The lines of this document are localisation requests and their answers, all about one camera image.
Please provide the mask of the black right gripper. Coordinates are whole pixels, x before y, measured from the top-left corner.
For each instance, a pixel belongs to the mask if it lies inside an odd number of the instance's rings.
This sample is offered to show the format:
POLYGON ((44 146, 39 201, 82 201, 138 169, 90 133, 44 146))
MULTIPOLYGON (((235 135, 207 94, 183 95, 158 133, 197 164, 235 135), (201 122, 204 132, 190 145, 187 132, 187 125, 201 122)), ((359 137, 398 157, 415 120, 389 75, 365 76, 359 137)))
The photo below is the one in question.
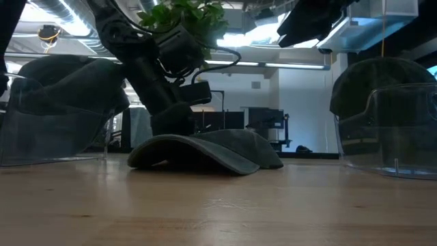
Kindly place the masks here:
POLYGON ((295 18, 285 19, 277 33, 281 48, 311 39, 323 40, 339 20, 343 11, 359 0, 300 0, 292 13, 295 18))

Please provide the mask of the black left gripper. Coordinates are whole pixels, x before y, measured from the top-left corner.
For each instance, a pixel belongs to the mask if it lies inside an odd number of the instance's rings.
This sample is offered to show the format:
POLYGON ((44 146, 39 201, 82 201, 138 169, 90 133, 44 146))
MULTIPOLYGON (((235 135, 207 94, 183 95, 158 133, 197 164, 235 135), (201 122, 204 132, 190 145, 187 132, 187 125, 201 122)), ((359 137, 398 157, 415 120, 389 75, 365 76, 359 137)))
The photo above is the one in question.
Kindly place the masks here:
POLYGON ((178 135, 192 135, 195 132, 191 107, 182 102, 178 89, 166 80, 156 60, 144 57, 131 60, 130 83, 152 115, 150 125, 153 136, 171 131, 178 135))

